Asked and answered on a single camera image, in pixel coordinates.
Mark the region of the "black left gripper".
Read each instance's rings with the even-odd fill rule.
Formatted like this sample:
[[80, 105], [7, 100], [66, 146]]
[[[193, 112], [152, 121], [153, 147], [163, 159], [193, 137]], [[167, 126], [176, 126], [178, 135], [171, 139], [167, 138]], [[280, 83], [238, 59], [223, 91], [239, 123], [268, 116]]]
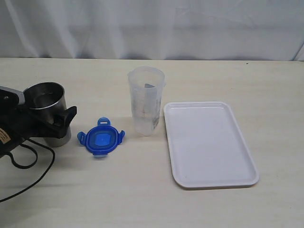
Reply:
[[59, 138], [59, 127], [67, 128], [77, 114], [72, 106], [53, 116], [53, 124], [34, 114], [22, 91], [0, 87], [0, 151], [10, 152], [31, 137]]

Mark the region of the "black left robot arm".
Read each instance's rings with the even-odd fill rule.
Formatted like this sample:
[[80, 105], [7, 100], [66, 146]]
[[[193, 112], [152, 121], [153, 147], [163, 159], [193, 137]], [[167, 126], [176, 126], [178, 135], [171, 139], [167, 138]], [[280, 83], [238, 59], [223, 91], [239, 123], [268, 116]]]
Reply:
[[31, 138], [43, 138], [50, 147], [65, 145], [71, 138], [70, 124], [76, 113], [76, 106], [67, 108], [65, 90], [58, 83], [38, 83], [24, 91], [2, 86], [1, 156]]

